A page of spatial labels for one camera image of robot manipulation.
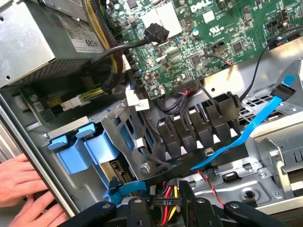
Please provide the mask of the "person's left hand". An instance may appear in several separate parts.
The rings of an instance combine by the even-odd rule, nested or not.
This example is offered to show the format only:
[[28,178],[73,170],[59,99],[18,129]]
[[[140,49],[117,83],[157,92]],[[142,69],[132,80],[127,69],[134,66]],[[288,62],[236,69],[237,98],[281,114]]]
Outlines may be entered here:
[[50,209],[46,207],[54,201],[50,191],[35,199],[33,195],[28,196],[21,211],[9,224],[10,227],[57,227],[68,220],[67,215],[60,204],[53,205]]

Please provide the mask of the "person's right hand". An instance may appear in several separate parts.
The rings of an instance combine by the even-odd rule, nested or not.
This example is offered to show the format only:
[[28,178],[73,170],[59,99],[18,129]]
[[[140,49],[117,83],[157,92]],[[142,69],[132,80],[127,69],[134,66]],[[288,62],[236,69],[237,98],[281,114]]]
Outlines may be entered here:
[[47,186],[24,154],[0,164],[0,206],[12,207]]

